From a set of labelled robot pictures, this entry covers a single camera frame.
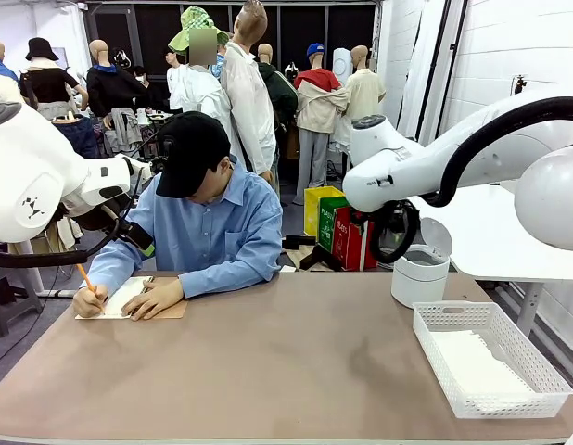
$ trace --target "black baseball cap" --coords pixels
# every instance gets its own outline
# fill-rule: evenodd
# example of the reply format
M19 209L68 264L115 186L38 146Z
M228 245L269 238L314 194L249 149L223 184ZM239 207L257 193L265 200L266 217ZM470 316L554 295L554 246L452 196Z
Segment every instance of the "black baseball cap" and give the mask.
M206 171L229 156L231 144L216 119L199 111L178 114L159 130L159 149L167 152L157 186L160 197L191 197Z

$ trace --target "brown tabletop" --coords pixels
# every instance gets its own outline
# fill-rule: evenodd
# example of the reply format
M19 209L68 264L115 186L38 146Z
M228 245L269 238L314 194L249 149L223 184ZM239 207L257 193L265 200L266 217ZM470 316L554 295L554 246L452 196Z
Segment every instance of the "brown tabletop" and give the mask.
M67 310L0 383L0 439L570 436L573 397L553 419L456 419L390 281L389 273L281 273L191 301L180 320L80 321ZM489 301L457 273L446 299Z

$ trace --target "shirt pocket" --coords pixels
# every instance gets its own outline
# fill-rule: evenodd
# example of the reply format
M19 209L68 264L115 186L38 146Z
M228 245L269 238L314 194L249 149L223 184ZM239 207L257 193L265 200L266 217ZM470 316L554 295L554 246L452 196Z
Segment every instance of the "shirt pocket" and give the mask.
M243 247L246 242L247 230L241 232L225 232L224 233L224 260L235 261L237 252Z

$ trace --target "light blue shirt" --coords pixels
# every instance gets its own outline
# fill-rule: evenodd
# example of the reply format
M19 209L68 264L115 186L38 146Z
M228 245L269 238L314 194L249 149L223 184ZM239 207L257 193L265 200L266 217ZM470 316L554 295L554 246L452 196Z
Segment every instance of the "light blue shirt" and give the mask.
M153 237L158 270L185 272L179 278L187 298L269 281L278 271L282 208L266 181L235 163L223 196L201 205L158 196L159 179L127 219ZM131 244L110 242L93 260L89 279L112 294L145 258Z
M216 55L216 65L210 66L210 72L219 81L221 79L221 73L223 72L224 56L221 54Z

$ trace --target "white plastic basket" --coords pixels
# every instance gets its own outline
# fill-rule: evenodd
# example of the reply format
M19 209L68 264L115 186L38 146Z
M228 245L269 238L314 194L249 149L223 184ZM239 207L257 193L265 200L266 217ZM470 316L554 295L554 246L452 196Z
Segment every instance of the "white plastic basket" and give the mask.
M458 418L543 418L558 414L572 389L495 303L415 303L414 332ZM497 360L505 362L532 389L512 394L467 393L453 377L432 332L472 330Z

